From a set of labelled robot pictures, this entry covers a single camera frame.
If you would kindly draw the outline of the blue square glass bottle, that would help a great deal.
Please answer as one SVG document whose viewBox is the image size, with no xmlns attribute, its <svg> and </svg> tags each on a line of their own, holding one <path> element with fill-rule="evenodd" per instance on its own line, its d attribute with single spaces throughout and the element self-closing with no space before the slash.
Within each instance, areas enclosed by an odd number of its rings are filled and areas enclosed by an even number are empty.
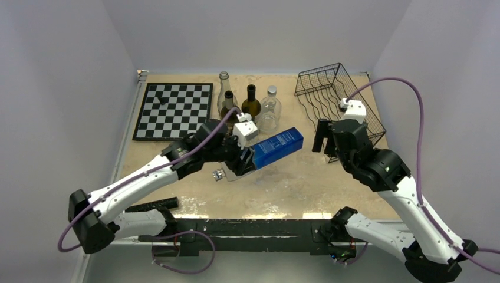
<svg viewBox="0 0 500 283">
<path fill-rule="evenodd" d="M 254 145 L 251 145 L 255 150 L 254 154 L 254 164 L 256 170 L 260 170 L 267 165 L 270 165 L 284 157 L 291 155 L 292 153 L 302 149 L 304 143 L 303 135 L 295 128 L 289 128 L 278 134 L 275 134 L 263 141 L 259 141 Z M 221 163 L 222 167 L 213 171 L 212 175 L 216 181 L 226 179 L 229 182 L 238 180 L 244 176 L 250 175 L 247 173 L 243 176 L 237 177 L 232 173 L 224 162 Z"/>
</svg>

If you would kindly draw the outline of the dark green labelled wine bottle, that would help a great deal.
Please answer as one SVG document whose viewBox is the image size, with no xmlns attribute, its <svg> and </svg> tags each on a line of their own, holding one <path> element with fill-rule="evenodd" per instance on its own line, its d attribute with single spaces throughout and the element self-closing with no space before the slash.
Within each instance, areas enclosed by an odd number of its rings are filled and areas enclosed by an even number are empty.
<svg viewBox="0 0 500 283">
<path fill-rule="evenodd" d="M 225 91 L 224 98 L 225 100 L 220 110 L 220 115 L 221 118 L 225 120 L 225 124 L 228 127 L 228 129 L 232 130 L 235 123 L 239 121 L 238 120 L 239 107 L 237 106 L 235 96 L 231 90 Z"/>
</svg>

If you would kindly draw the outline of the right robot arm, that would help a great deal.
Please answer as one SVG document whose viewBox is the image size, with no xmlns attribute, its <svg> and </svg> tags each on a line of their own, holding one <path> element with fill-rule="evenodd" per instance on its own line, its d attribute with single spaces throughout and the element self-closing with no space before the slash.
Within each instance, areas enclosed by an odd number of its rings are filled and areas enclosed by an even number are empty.
<svg viewBox="0 0 500 283">
<path fill-rule="evenodd" d="M 433 208 L 418 196 L 416 181 L 400 156 L 377 149 L 367 135 L 366 123 L 345 119 L 320 119 L 313 151 L 335 155 L 355 180 L 384 199 L 407 226 L 398 231 L 344 207 L 319 230 L 331 242 L 348 237 L 368 242 L 404 263 L 420 282 L 453 282 L 461 273 L 460 262 L 478 251 L 474 241 L 450 230 Z"/>
</svg>

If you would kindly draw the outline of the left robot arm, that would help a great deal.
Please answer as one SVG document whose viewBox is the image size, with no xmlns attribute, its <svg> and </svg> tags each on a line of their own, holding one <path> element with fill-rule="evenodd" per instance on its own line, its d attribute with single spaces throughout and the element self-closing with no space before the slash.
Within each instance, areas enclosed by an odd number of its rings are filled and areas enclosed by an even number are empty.
<svg viewBox="0 0 500 283">
<path fill-rule="evenodd" d="M 256 170 L 254 149 L 248 143 L 258 133 L 250 120 L 238 120 L 230 129 L 220 120 L 202 124 L 195 133 L 174 141 L 146 165 L 102 189 L 69 196 L 69 226 L 87 254 L 94 254 L 114 240 L 131 236 L 156 236 L 171 240 L 176 233 L 169 207 L 128 212 L 138 200 L 200 171 L 205 163 L 224 163 L 237 177 Z"/>
</svg>

